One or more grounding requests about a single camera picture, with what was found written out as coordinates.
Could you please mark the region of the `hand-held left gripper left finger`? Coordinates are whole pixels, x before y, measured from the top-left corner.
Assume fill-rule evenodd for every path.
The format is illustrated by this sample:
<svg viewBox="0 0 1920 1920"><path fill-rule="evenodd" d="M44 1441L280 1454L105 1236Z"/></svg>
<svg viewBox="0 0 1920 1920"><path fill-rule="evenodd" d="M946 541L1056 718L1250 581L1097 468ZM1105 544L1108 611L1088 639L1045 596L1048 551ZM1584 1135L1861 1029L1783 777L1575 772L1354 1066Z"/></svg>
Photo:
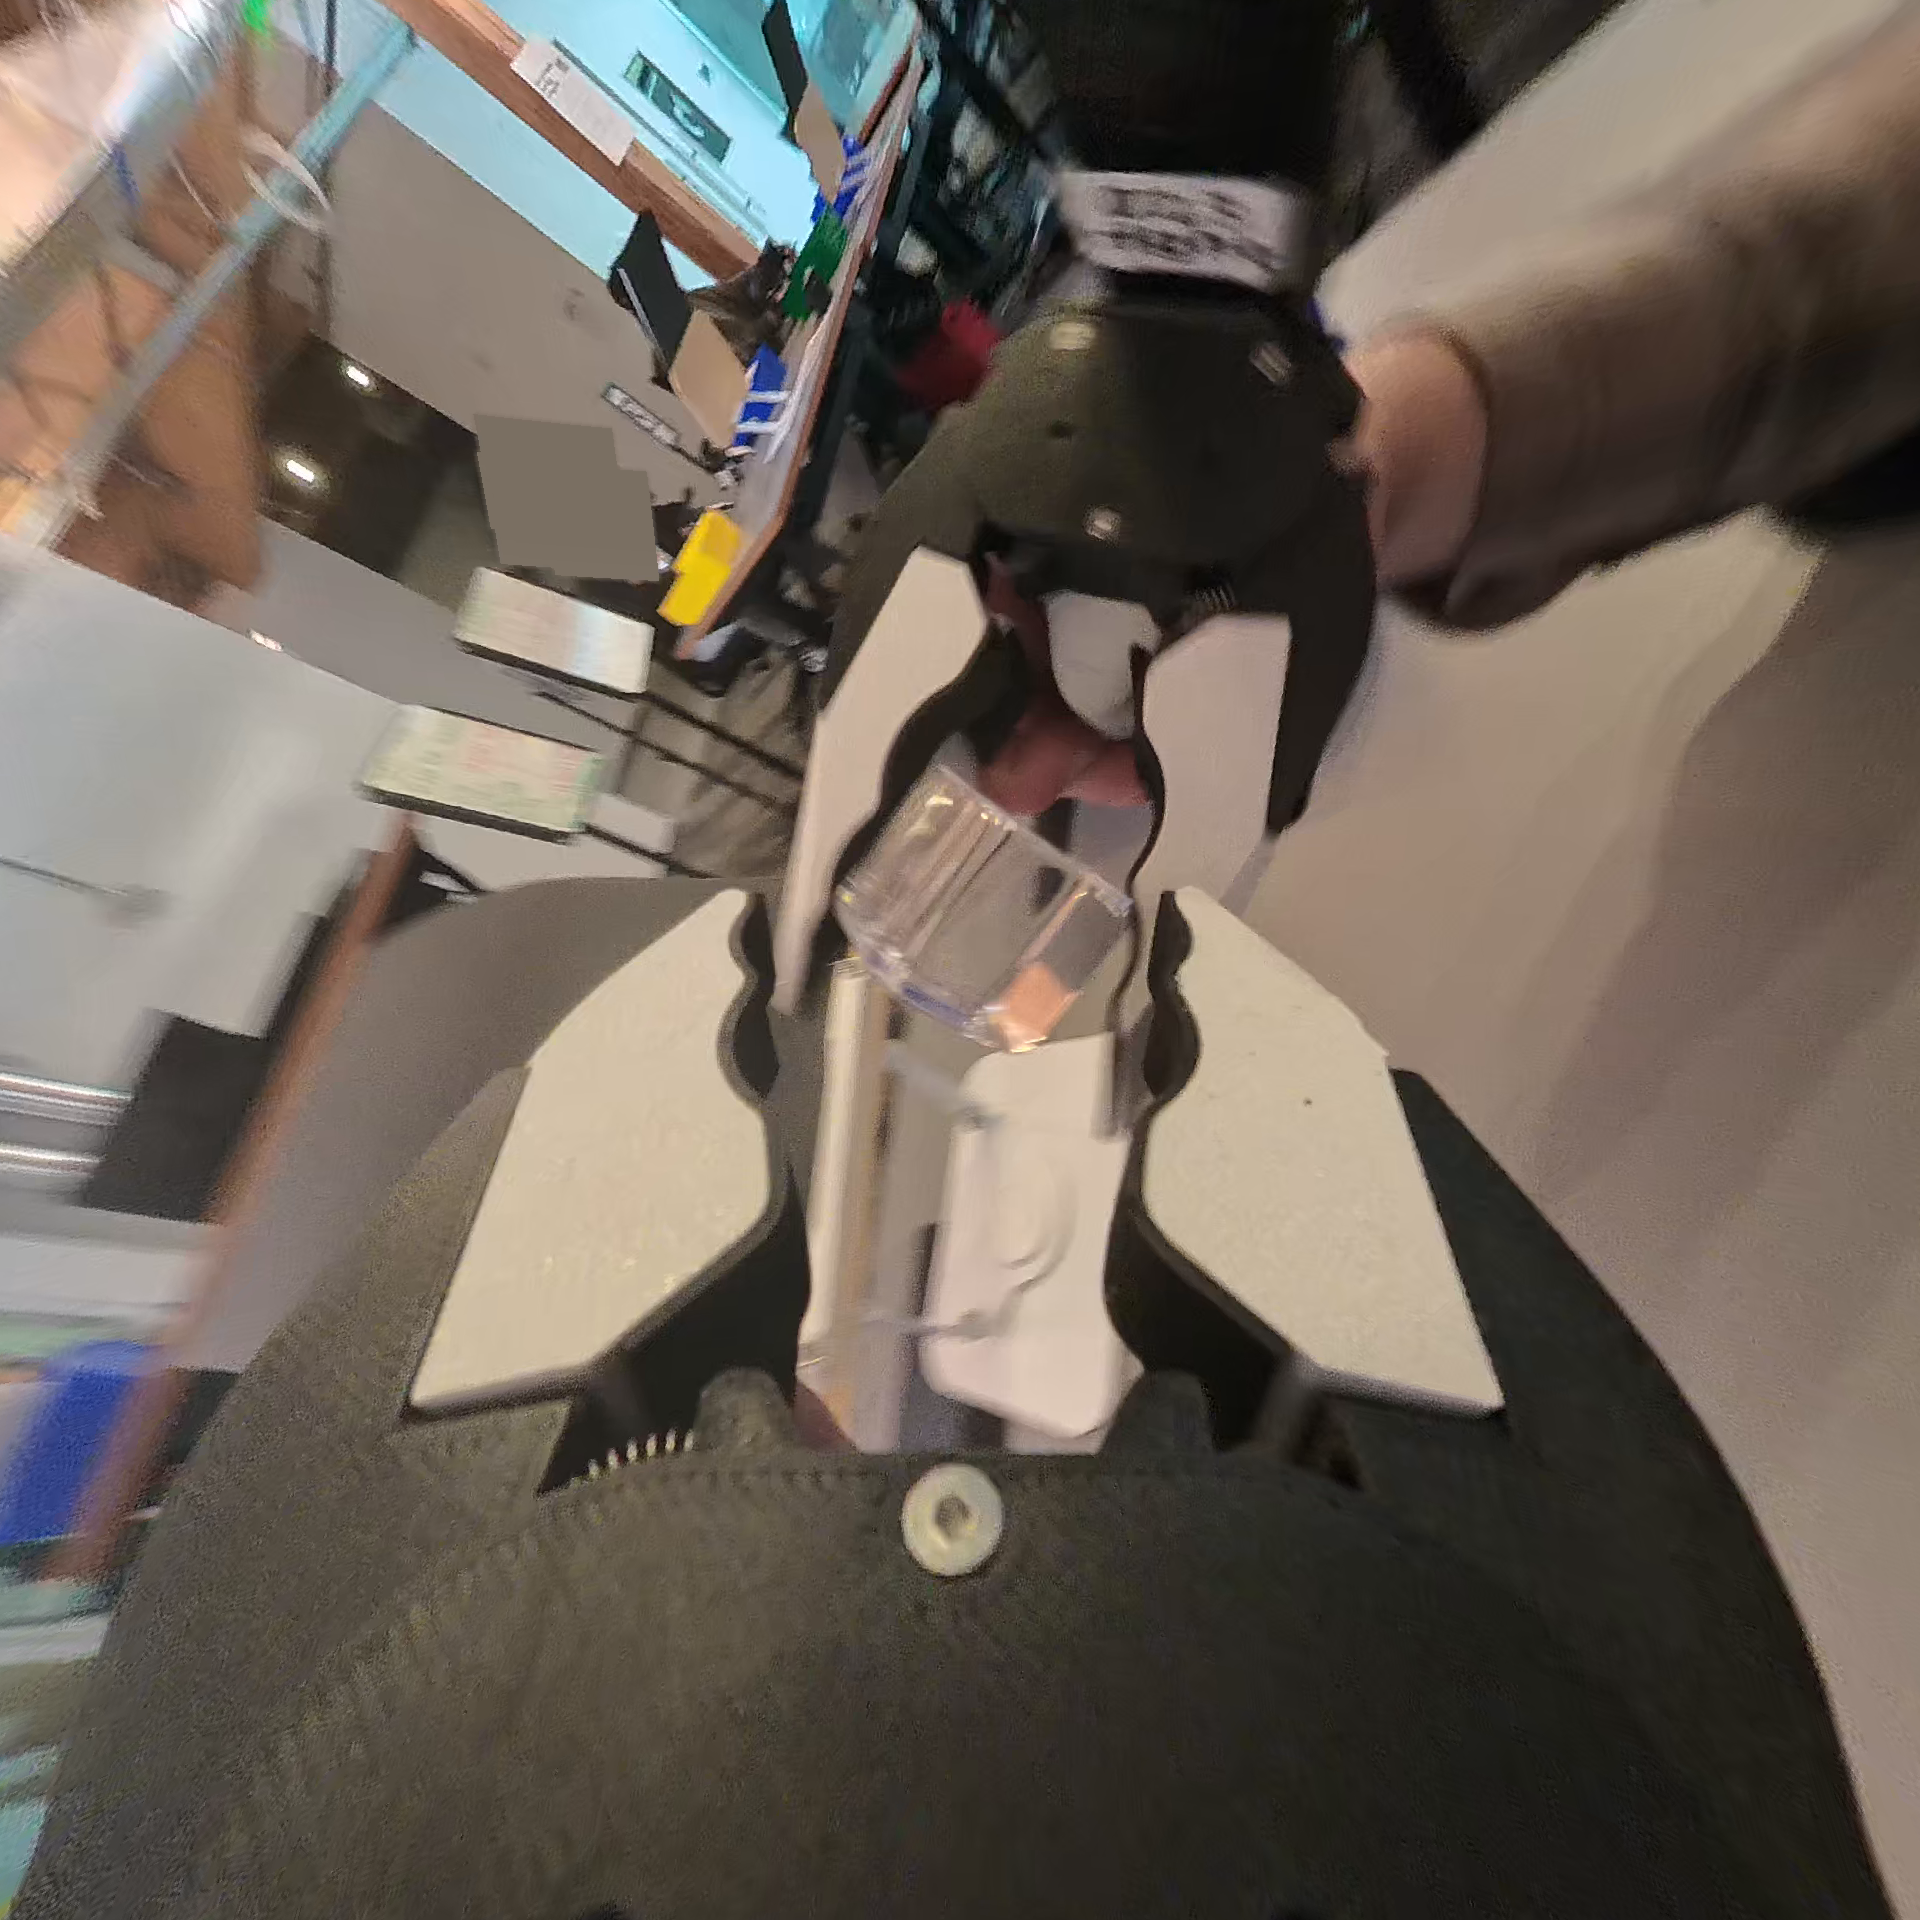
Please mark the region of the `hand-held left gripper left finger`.
<svg viewBox="0 0 1920 1920"><path fill-rule="evenodd" d="M766 908L737 885L668 894L684 908L522 1072L413 1412L587 1391L684 1421L731 1371L795 1389L810 1277Z"/></svg>

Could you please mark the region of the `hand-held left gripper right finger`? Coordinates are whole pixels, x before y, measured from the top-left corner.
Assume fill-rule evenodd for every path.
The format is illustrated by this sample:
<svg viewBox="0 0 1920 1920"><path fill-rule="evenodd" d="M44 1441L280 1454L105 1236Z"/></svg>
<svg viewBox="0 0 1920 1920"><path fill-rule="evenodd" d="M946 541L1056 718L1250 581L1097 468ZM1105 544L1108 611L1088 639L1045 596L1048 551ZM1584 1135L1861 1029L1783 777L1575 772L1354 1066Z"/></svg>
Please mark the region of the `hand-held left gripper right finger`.
<svg viewBox="0 0 1920 1920"><path fill-rule="evenodd" d="M1276 1382L1447 1417L1506 1397L1383 1049L1196 889L1145 963L1114 1328L1252 1421Z"/></svg>

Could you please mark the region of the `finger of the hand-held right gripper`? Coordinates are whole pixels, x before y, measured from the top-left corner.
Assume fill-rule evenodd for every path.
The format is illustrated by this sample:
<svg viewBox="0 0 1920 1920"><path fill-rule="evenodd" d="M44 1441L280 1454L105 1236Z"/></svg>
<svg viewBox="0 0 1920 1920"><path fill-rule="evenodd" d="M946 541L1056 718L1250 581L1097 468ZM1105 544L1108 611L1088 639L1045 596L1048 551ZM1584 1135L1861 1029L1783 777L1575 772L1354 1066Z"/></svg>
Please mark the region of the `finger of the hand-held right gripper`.
<svg viewBox="0 0 1920 1920"><path fill-rule="evenodd" d="M1136 745L1157 784L1129 881L1138 915L1188 889L1230 910L1250 900L1274 843L1290 645L1284 614L1213 614L1145 664Z"/></svg>
<svg viewBox="0 0 1920 1920"><path fill-rule="evenodd" d="M856 845L978 704L990 617L975 566L931 547L864 547L827 643L774 921L772 1006L800 1011L815 940Z"/></svg>

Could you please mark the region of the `clear acrylic block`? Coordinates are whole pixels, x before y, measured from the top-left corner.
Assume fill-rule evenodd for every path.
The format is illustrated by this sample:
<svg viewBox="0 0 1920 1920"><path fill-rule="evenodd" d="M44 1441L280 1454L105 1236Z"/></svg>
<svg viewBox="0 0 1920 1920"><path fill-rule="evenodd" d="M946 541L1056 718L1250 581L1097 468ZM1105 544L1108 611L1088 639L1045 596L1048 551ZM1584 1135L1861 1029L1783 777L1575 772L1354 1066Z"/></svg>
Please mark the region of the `clear acrylic block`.
<svg viewBox="0 0 1920 1920"><path fill-rule="evenodd" d="M906 1009L972 1045L1048 1045L1136 932L1136 905L935 765L835 885L834 921Z"/></svg>

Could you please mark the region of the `person's right forearm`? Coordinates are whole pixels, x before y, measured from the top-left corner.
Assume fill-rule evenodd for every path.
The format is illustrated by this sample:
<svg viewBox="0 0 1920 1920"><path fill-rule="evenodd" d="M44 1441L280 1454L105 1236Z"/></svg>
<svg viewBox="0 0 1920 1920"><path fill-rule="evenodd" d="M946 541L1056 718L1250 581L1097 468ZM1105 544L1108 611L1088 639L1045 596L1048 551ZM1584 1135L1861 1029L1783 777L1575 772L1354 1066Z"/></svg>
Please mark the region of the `person's right forearm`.
<svg viewBox="0 0 1920 1920"><path fill-rule="evenodd" d="M1916 11L1431 327L1485 419L1458 558L1408 590L1445 627L1749 511L1916 523Z"/></svg>

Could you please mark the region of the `person's right hand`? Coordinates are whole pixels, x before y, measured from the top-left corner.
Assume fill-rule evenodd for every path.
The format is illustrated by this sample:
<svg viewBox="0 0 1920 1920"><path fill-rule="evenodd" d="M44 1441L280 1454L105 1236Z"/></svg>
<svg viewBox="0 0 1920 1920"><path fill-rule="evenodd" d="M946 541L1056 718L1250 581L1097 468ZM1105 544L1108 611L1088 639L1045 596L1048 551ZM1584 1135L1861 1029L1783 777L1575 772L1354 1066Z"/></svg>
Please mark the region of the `person's right hand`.
<svg viewBox="0 0 1920 1920"><path fill-rule="evenodd" d="M1388 588L1428 583L1458 562L1475 523L1488 435L1475 372L1426 323L1368 339L1347 357L1347 372L1360 410L1336 465L1363 485L1377 579ZM988 564L986 605L1020 641L1026 700L982 760L978 791L1022 819L1059 802L1145 805L1131 746L1067 707L1052 673L1048 617L1000 560Z"/></svg>

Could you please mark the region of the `yellow storage bin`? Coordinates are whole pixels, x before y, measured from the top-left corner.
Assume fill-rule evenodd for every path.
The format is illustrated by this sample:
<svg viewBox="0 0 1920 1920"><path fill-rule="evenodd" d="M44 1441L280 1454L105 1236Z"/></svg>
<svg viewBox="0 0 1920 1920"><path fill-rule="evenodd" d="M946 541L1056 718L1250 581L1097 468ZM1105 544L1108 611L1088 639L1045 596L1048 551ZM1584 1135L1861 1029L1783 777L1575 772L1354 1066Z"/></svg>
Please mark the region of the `yellow storage bin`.
<svg viewBox="0 0 1920 1920"><path fill-rule="evenodd" d="M660 621L673 628L700 627L731 579L744 542L730 511L711 507L698 517L672 560Z"/></svg>

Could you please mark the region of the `light wood panel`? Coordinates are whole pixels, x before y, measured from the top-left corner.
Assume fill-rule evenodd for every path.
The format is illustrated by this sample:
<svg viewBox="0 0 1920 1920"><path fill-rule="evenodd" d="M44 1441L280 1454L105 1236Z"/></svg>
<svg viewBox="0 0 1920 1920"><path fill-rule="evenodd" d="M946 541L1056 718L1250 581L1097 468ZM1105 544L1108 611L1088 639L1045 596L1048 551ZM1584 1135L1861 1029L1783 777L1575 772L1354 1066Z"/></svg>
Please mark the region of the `light wood panel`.
<svg viewBox="0 0 1920 1920"><path fill-rule="evenodd" d="M820 1004L822 1082L797 1382L859 1452L929 1452L963 1419L921 1375L958 1054L853 958Z"/></svg>

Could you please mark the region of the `white rounded board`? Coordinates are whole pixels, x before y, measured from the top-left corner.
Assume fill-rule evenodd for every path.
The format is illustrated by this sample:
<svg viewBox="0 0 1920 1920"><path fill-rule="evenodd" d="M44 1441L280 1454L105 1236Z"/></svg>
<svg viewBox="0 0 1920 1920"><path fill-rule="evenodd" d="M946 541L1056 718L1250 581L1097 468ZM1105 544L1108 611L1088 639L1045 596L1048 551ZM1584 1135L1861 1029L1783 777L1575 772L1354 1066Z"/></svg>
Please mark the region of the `white rounded board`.
<svg viewBox="0 0 1920 1920"><path fill-rule="evenodd" d="M1091 1450L1133 1364L1105 1308L1127 1145L1108 1037L978 1059L955 1084L916 1323L926 1385L1040 1450Z"/></svg>

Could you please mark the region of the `printed paper sheet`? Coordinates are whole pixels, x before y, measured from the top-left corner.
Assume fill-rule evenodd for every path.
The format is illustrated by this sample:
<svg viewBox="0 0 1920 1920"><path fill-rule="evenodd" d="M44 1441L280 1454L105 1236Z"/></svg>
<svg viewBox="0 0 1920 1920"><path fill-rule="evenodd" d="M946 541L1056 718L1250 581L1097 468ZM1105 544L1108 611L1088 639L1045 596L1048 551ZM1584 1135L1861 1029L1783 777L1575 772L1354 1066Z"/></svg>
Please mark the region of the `printed paper sheet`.
<svg viewBox="0 0 1920 1920"><path fill-rule="evenodd" d="M650 625L498 568L471 575L449 637L478 661L622 703L654 662Z"/></svg>
<svg viewBox="0 0 1920 1920"><path fill-rule="evenodd" d="M372 805L567 845L592 822L610 758L441 709L403 704L354 779Z"/></svg>

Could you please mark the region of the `long wooden workbench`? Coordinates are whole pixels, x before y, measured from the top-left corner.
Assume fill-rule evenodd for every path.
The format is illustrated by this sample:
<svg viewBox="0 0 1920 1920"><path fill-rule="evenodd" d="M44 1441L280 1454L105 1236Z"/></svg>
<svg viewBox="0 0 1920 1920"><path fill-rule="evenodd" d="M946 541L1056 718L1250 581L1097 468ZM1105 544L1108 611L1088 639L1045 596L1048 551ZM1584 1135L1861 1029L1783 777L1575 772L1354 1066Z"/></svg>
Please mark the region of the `long wooden workbench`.
<svg viewBox="0 0 1920 1920"><path fill-rule="evenodd" d="M740 534L737 551L707 608L679 632L673 645L673 659L679 662L700 661L710 648L707 637L740 617L755 579L767 564L777 562L783 539L802 526L797 498L844 349L851 347L856 295L880 238L926 69L926 56L911 42L882 97L870 137L864 138L865 170L850 204L851 226L832 280L827 311L794 341L788 398L772 432L761 439L764 444L745 460L730 508Z"/></svg>

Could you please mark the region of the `blue box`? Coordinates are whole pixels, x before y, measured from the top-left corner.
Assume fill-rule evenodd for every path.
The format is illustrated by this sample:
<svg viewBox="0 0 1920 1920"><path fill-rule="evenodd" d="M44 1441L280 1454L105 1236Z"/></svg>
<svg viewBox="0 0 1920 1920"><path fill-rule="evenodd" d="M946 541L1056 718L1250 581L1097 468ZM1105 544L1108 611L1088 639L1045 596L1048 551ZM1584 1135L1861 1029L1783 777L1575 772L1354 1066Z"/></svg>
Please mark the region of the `blue box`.
<svg viewBox="0 0 1920 1920"><path fill-rule="evenodd" d="M49 1356L3 1445L1 1551L73 1534L110 1442L151 1364L140 1341L108 1338Z"/></svg>

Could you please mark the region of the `white label sheet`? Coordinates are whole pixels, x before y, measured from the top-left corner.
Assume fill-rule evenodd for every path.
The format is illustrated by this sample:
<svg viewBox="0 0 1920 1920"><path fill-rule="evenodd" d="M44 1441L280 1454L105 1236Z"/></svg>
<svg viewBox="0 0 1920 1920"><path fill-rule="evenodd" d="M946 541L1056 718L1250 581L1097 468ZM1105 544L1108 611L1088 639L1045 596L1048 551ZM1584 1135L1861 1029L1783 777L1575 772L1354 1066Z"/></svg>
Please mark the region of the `white label sheet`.
<svg viewBox="0 0 1920 1920"><path fill-rule="evenodd" d="M510 70L612 168L623 166L635 142L634 123L585 67L556 42L529 36Z"/></svg>

